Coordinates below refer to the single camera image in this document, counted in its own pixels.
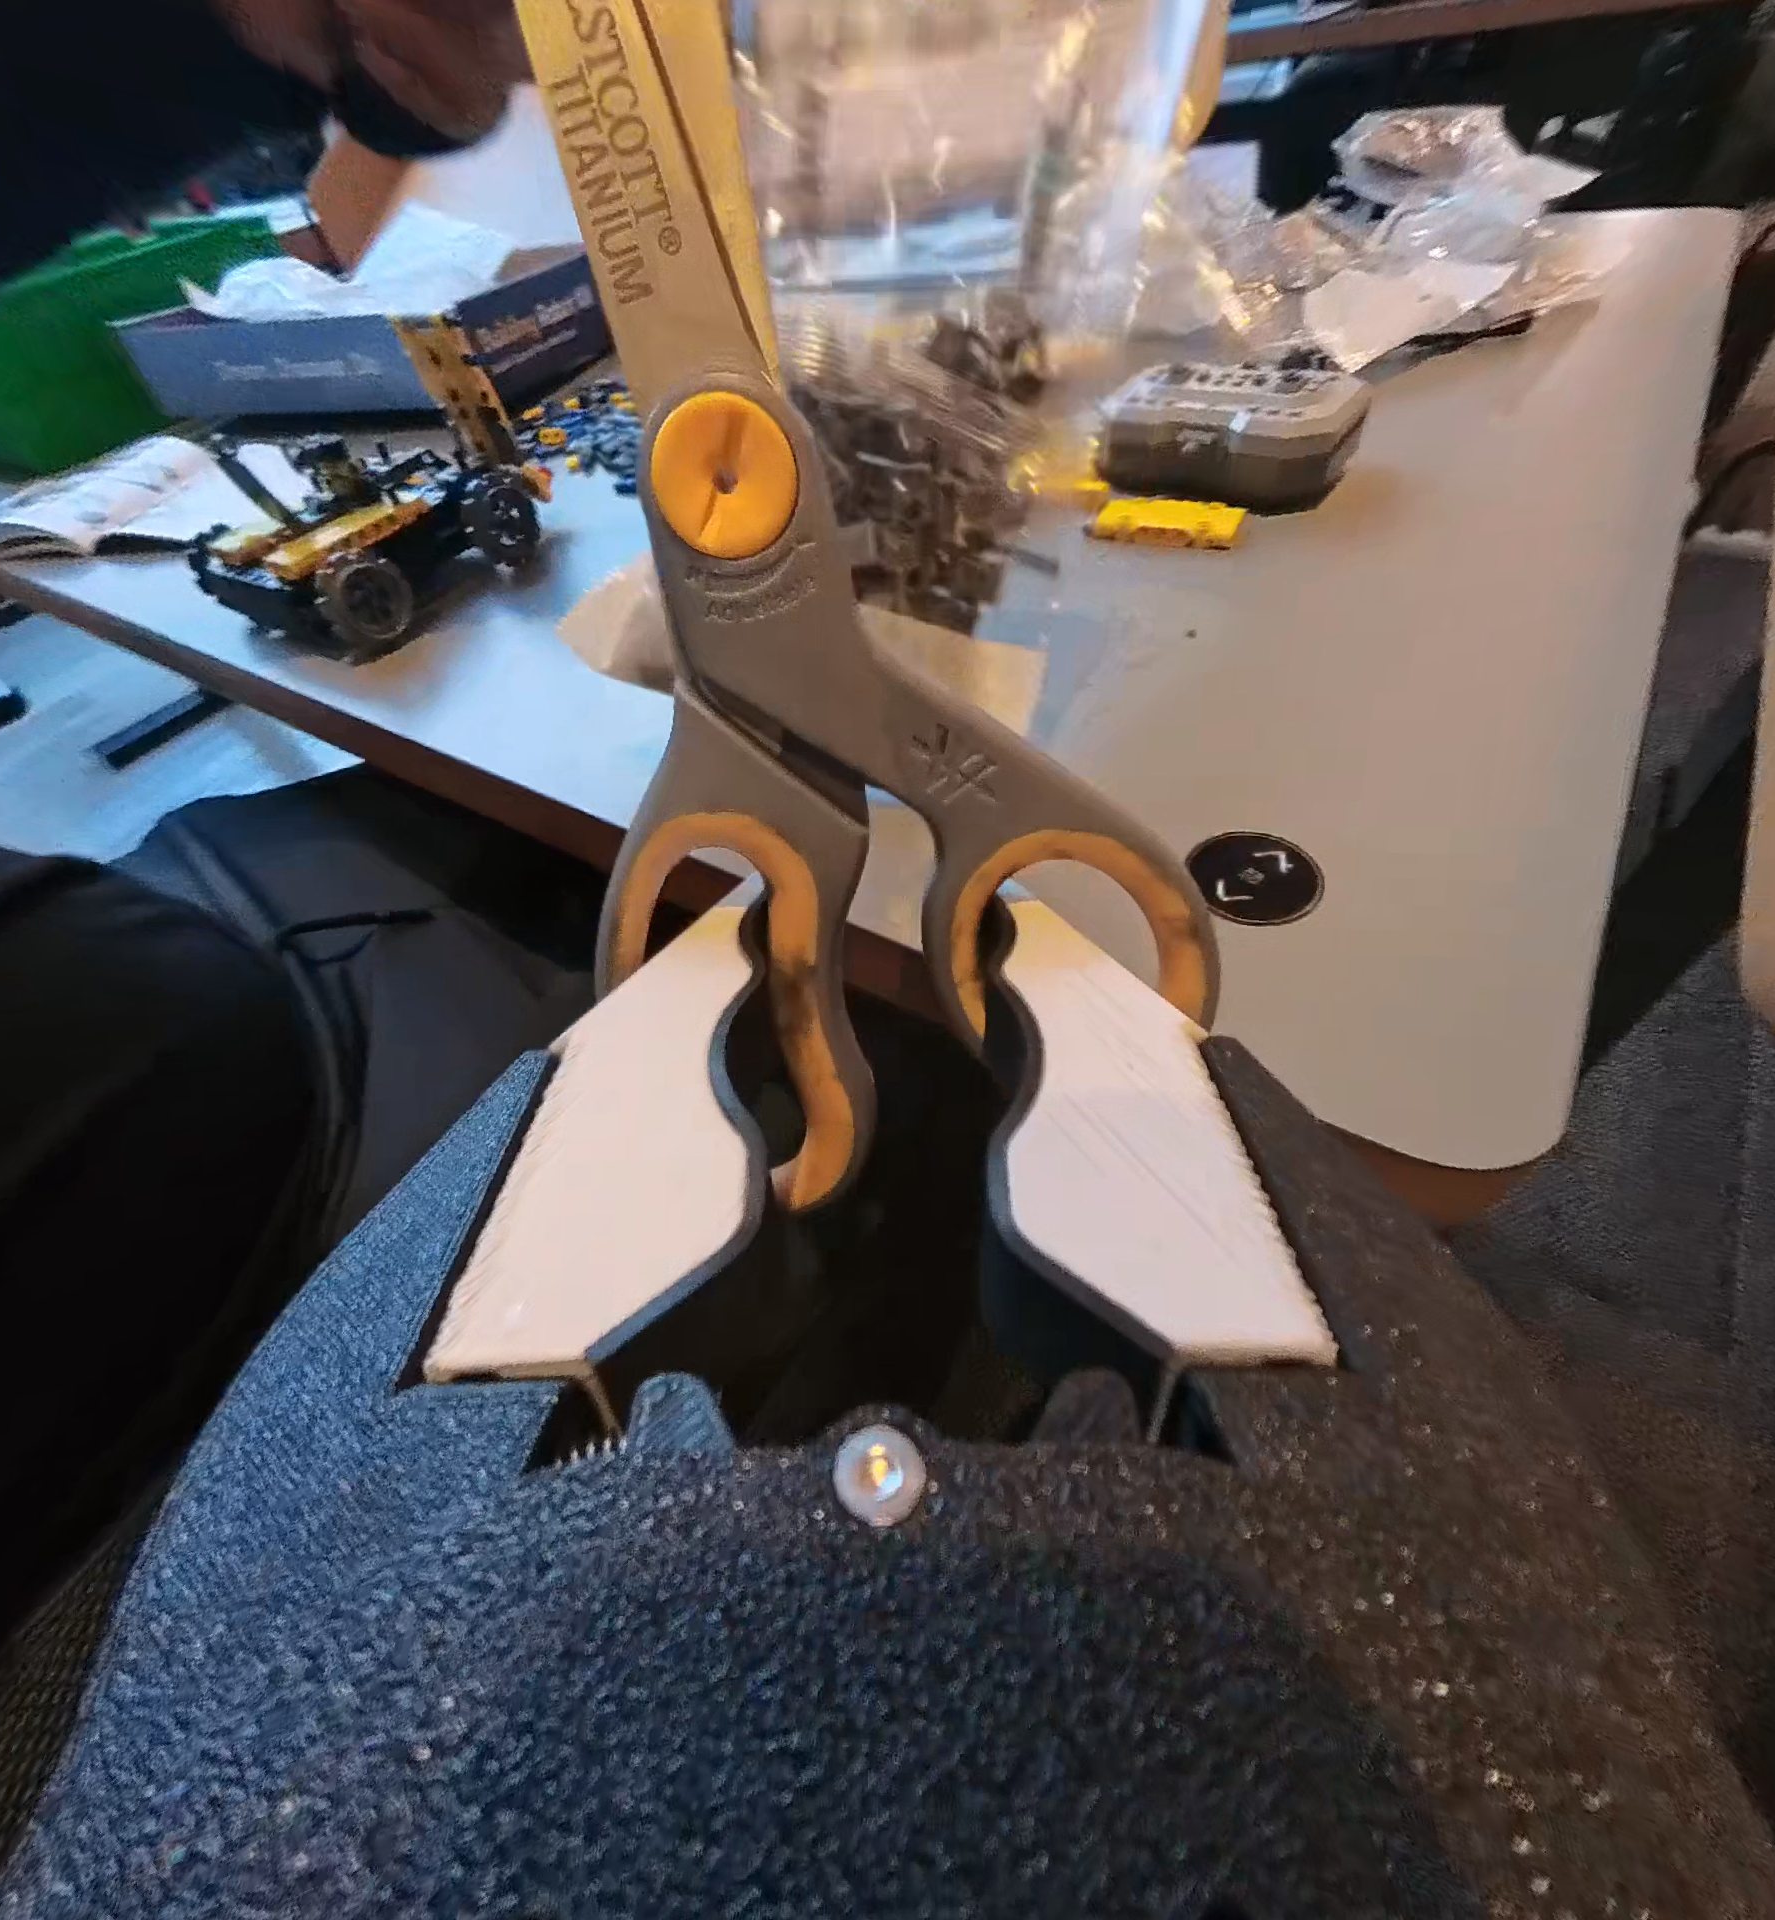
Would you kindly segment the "green storage bin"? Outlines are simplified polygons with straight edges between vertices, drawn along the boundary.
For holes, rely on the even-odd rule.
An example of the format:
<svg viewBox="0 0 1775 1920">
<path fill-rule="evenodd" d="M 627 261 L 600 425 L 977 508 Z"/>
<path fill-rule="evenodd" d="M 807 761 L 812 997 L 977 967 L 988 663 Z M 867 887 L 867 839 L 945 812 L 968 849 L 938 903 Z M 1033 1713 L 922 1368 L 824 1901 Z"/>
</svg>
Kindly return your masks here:
<svg viewBox="0 0 1775 1920">
<path fill-rule="evenodd" d="M 68 238 L 0 283 L 0 466 L 60 474 L 169 428 L 115 321 L 180 310 L 180 286 L 280 248 L 264 212 L 178 216 Z"/>
</svg>

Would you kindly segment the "dark blue cardboard kit box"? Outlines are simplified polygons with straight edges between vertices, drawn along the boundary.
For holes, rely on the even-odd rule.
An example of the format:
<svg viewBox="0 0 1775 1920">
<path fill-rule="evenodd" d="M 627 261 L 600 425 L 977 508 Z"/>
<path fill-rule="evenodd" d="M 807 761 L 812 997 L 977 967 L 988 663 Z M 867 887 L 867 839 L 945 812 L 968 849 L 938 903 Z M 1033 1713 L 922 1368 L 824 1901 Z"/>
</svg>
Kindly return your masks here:
<svg viewBox="0 0 1775 1920">
<path fill-rule="evenodd" d="M 439 311 L 506 405 L 529 405 L 610 349 L 579 247 Z M 224 319 L 189 303 L 112 321 L 112 339 L 169 418 L 381 418 L 433 401 L 390 314 Z"/>
</svg>

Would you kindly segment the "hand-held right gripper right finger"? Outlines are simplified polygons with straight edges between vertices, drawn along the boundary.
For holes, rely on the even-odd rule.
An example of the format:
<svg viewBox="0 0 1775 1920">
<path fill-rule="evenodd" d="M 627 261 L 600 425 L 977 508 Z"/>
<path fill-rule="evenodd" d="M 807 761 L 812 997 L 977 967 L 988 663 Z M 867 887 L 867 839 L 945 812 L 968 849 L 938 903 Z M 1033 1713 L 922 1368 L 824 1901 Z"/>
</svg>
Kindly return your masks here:
<svg viewBox="0 0 1775 1920">
<path fill-rule="evenodd" d="M 1159 1372 L 1333 1368 L 1340 1346 L 1206 1061 L 1206 1029 L 1035 898 L 994 967 L 1021 1083 L 994 1218 Z"/>
</svg>

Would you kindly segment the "person's left hand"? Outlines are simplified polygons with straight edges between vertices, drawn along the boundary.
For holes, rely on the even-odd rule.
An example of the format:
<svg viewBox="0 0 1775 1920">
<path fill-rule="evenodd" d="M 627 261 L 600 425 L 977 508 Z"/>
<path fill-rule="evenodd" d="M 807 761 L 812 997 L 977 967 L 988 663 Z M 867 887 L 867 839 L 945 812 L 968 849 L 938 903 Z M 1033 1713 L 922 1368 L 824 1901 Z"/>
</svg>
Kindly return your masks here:
<svg viewBox="0 0 1775 1920">
<path fill-rule="evenodd" d="M 321 4 L 334 113 L 381 158 L 484 142 L 533 83 L 517 4 Z"/>
</svg>

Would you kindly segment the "grey desk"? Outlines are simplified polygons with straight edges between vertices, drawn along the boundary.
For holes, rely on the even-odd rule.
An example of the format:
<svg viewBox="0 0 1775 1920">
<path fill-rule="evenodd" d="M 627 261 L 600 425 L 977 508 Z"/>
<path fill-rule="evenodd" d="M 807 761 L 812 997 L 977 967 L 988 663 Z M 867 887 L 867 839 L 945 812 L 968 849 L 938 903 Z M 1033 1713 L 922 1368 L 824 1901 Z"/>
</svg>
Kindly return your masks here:
<svg viewBox="0 0 1775 1920">
<path fill-rule="evenodd" d="M 1739 253 L 1733 210 L 1571 231 L 1597 300 L 1380 380 L 1319 508 L 1230 552 L 1039 512 L 1057 574 L 1021 569 L 986 626 L 1016 658 L 939 633 L 932 668 L 1039 672 L 1025 733 L 1181 854 L 1309 852 L 1309 912 L 1218 922 L 1217 1029 L 1330 1128 L 1479 1174 L 1569 1128 Z M 564 477 L 537 574 L 369 668 L 255 638 L 178 554 L 0 554 L 0 595 L 608 869 L 671 699 L 559 622 L 641 552 L 635 498 Z"/>
</svg>

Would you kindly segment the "clear plastic parts bag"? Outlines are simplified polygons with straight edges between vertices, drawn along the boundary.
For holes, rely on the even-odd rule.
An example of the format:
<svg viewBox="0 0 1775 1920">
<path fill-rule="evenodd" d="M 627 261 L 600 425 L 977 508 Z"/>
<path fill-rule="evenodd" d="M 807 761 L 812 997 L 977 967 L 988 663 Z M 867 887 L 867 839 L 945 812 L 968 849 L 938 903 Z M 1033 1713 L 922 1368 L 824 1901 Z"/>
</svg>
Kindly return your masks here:
<svg viewBox="0 0 1775 1920">
<path fill-rule="evenodd" d="M 860 600 L 968 633 L 1054 384 L 1126 333 L 1230 4 L 725 4 L 782 392 Z"/>
</svg>

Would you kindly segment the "grey battery box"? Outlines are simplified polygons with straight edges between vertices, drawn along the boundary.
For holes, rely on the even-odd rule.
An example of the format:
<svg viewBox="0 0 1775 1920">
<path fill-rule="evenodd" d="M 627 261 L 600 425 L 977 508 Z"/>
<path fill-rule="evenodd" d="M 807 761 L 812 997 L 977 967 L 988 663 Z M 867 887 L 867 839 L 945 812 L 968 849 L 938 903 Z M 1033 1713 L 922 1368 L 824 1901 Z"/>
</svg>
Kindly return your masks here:
<svg viewBox="0 0 1775 1920">
<path fill-rule="evenodd" d="M 1327 363 L 1156 360 L 1102 401 L 1095 474 L 1113 493 L 1300 512 L 1330 497 L 1369 405 Z"/>
</svg>

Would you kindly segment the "black round desk control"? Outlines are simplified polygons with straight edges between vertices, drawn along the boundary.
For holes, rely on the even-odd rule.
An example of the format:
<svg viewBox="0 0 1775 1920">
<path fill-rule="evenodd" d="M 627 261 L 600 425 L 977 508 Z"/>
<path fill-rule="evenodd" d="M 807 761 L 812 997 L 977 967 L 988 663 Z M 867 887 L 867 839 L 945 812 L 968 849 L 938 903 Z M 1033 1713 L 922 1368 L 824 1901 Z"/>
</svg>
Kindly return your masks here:
<svg viewBox="0 0 1775 1920">
<path fill-rule="evenodd" d="M 1280 927 L 1323 898 L 1319 862 L 1280 830 L 1218 830 L 1185 852 L 1185 873 L 1226 922 Z"/>
</svg>

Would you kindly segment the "white instruction booklet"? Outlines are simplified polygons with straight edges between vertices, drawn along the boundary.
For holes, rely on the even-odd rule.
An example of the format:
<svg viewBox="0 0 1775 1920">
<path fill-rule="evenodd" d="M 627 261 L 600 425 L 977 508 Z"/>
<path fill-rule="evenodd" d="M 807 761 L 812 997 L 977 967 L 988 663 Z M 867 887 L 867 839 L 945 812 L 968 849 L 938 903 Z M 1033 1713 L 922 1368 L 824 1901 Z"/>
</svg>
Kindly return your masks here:
<svg viewBox="0 0 1775 1920">
<path fill-rule="evenodd" d="M 211 444 L 162 432 L 0 497 L 0 552 L 189 545 L 211 529 L 264 523 L 273 523 L 273 508 L 259 507 Z"/>
</svg>

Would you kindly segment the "crumpled clear plastic bag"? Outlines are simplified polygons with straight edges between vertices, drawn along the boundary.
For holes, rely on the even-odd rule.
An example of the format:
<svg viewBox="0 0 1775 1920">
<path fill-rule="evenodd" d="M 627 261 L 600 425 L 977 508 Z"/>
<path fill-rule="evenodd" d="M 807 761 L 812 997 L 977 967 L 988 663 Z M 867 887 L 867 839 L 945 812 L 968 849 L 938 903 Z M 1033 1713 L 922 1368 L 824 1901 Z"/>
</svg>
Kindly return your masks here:
<svg viewBox="0 0 1775 1920">
<path fill-rule="evenodd" d="M 1346 373 L 1523 334 L 1593 300 L 1604 266 L 1571 212 L 1593 179 L 1569 142 L 1523 145 L 1494 106 L 1353 118 L 1297 210 L 1190 162 L 1159 204 L 1165 329 L 1237 360 Z"/>
</svg>

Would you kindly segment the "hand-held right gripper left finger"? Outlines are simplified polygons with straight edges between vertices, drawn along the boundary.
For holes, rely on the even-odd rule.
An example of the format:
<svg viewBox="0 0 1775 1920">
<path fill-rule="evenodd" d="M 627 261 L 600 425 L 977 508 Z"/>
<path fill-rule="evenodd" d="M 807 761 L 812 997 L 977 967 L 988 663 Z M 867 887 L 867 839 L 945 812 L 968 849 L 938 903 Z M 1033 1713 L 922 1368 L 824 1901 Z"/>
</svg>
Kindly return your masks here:
<svg viewBox="0 0 1775 1920">
<path fill-rule="evenodd" d="M 756 903 L 731 890 L 548 1047 L 423 1381 L 625 1386 L 641 1339 L 754 1242 L 770 1158 L 731 1091 L 725 1029 L 756 989 Z"/>
</svg>

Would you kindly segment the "grey yellow scissors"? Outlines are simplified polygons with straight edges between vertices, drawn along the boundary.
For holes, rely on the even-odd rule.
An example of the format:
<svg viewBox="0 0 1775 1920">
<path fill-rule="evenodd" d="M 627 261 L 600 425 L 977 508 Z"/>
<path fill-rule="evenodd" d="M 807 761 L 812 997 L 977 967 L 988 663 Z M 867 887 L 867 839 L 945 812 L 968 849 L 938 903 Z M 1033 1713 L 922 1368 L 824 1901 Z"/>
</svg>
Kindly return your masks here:
<svg viewBox="0 0 1775 1920">
<path fill-rule="evenodd" d="M 758 219 L 717 4 L 517 4 L 600 311 L 645 409 L 639 498 L 674 653 L 674 723 L 610 869 L 598 992 L 645 962 L 668 873 L 723 849 L 761 876 L 766 975 L 804 1117 L 774 1201 L 835 1201 L 873 1138 L 845 1004 L 867 790 L 932 843 L 919 946 L 945 1026 L 986 1039 L 978 920 L 1042 862 L 1113 881 L 1156 942 L 1156 992 L 1217 1008 L 1208 906 L 1183 862 L 1095 786 L 860 625 L 818 444 L 782 389 Z"/>
</svg>

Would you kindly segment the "yellow panel block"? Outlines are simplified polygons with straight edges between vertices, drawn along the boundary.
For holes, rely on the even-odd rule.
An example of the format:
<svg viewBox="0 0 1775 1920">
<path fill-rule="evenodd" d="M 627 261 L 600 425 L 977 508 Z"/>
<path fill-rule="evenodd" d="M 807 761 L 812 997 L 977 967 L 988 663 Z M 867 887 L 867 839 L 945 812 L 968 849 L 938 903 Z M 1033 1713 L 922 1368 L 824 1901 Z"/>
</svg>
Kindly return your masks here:
<svg viewBox="0 0 1775 1920">
<path fill-rule="evenodd" d="M 1185 552 L 1230 552 L 1249 508 L 1185 497 L 1111 497 L 1087 519 L 1086 536 L 1106 545 L 1152 545 Z"/>
</svg>

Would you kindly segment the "yellow black toy vehicle model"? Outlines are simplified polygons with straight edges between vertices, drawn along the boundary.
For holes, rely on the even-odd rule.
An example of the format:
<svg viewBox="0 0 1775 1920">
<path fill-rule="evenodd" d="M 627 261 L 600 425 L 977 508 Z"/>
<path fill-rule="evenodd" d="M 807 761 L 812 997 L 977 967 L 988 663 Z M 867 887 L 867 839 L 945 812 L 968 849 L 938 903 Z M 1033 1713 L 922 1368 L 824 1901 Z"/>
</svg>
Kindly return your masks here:
<svg viewBox="0 0 1775 1920">
<path fill-rule="evenodd" d="M 394 321 L 455 450 L 357 452 L 346 436 L 303 436 L 293 466 L 306 498 L 286 507 L 235 444 L 213 439 L 219 474 L 259 523 L 211 524 L 186 566 L 198 589 L 252 626 L 361 663 L 405 645 L 463 558 L 526 569 L 539 554 L 548 469 L 521 450 L 488 373 L 446 314 Z"/>
</svg>

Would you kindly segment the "pile of small building pieces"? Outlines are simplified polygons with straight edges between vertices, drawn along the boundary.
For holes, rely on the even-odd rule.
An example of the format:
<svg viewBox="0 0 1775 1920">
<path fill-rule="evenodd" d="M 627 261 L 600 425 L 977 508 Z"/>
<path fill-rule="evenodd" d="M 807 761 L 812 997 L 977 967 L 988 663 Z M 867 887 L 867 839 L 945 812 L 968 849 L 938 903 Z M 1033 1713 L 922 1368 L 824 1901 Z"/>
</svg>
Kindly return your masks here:
<svg viewBox="0 0 1775 1920">
<path fill-rule="evenodd" d="M 517 444 L 568 474 L 606 474 L 619 497 L 639 493 L 645 420 L 619 373 L 587 373 L 517 418 Z"/>
</svg>

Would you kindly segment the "person's body in dark clothes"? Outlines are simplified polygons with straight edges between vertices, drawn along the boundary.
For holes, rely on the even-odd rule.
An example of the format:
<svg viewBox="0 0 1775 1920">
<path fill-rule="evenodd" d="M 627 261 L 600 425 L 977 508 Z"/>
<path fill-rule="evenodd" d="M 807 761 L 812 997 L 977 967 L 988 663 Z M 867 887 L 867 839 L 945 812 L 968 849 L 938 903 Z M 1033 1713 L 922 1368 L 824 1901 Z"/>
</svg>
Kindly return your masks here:
<svg viewBox="0 0 1775 1920">
<path fill-rule="evenodd" d="M 315 1105 L 269 955 L 115 869 L 0 849 L 0 1560 L 178 1401 Z"/>
</svg>

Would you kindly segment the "person's left forearm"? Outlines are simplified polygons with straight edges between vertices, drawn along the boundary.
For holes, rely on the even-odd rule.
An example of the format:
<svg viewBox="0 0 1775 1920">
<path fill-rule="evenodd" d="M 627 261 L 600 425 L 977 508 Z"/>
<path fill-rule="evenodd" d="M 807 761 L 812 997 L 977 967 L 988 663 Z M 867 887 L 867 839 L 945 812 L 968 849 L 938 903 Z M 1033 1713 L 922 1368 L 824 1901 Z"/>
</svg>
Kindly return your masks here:
<svg viewBox="0 0 1775 1920">
<path fill-rule="evenodd" d="M 0 4 L 0 278 L 252 135 L 337 121 L 319 5 Z"/>
</svg>

